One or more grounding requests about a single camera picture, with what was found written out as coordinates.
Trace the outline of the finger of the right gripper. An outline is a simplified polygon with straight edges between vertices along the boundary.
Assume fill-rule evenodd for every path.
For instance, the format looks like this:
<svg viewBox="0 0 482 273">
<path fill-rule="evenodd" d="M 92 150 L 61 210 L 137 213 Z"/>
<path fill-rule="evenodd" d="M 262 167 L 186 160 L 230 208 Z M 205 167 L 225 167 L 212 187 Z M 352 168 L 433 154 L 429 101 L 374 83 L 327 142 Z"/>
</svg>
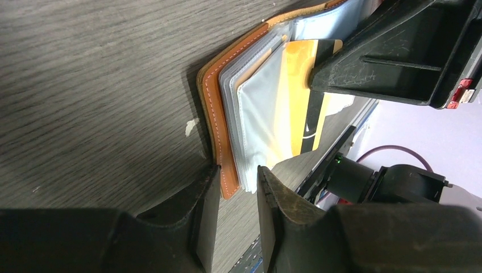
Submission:
<svg viewBox="0 0 482 273">
<path fill-rule="evenodd" d="M 313 91 L 456 109 L 481 91 L 480 1 L 384 1 L 309 77 Z"/>
</svg>

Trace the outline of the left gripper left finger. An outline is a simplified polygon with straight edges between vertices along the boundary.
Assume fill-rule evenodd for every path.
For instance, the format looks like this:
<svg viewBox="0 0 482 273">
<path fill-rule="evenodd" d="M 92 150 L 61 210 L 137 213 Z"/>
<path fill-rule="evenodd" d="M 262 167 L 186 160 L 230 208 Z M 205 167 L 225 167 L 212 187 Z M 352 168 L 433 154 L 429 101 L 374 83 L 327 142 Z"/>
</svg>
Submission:
<svg viewBox="0 0 482 273">
<path fill-rule="evenodd" d="M 1 210 L 2 272 L 210 272 L 220 166 L 133 216 L 118 209 Z"/>
</svg>

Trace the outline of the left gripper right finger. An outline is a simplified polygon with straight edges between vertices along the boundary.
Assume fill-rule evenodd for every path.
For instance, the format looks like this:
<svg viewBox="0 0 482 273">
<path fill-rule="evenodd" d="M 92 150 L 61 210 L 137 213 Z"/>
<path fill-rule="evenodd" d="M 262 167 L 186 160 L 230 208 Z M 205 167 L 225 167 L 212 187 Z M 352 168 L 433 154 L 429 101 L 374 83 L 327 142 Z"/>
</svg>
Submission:
<svg viewBox="0 0 482 273">
<path fill-rule="evenodd" d="M 323 211 L 257 169 L 265 272 L 480 272 L 481 218 L 462 206 L 337 205 Z"/>
</svg>

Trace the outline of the gold black-striped credit card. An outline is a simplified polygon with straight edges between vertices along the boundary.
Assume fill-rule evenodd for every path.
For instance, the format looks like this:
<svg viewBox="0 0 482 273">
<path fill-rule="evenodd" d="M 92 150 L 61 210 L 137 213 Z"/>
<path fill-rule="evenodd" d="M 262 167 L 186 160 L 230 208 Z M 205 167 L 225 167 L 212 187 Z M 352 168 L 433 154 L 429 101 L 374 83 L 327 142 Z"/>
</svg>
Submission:
<svg viewBox="0 0 482 273">
<path fill-rule="evenodd" d="M 278 147 L 268 157 L 267 166 L 316 150 L 325 118 L 352 105 L 351 95 L 315 92 L 308 78 L 315 65 L 337 53 L 343 46 L 339 39 L 298 40 L 287 43 L 283 51 L 280 88 L 285 96 L 276 116 Z"/>
</svg>

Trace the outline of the brown leather card holder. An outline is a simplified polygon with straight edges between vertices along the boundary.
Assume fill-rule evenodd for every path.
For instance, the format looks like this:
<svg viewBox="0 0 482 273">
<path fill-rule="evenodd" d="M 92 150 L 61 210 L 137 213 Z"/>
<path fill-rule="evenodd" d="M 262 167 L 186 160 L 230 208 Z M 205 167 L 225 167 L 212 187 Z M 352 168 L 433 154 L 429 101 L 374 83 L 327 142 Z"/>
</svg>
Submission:
<svg viewBox="0 0 482 273">
<path fill-rule="evenodd" d="M 264 21 L 243 35 L 198 73 L 197 89 L 210 131 L 215 163 L 221 167 L 221 195 L 256 192 L 258 166 L 267 166 L 278 147 L 285 97 L 280 88 L 283 51 L 298 40 L 343 42 L 380 1 L 326 1 Z"/>
</svg>

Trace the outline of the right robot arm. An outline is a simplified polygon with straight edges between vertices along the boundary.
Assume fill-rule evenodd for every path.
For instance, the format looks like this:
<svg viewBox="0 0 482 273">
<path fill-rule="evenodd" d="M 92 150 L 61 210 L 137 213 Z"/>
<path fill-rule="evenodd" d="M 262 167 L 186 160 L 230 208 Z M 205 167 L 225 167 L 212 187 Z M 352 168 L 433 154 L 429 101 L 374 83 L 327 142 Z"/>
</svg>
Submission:
<svg viewBox="0 0 482 273">
<path fill-rule="evenodd" d="M 456 109 L 481 91 L 480 1 L 384 1 L 309 77 L 313 91 Z M 446 179 L 330 156 L 319 187 L 353 204 L 438 203 Z"/>
</svg>

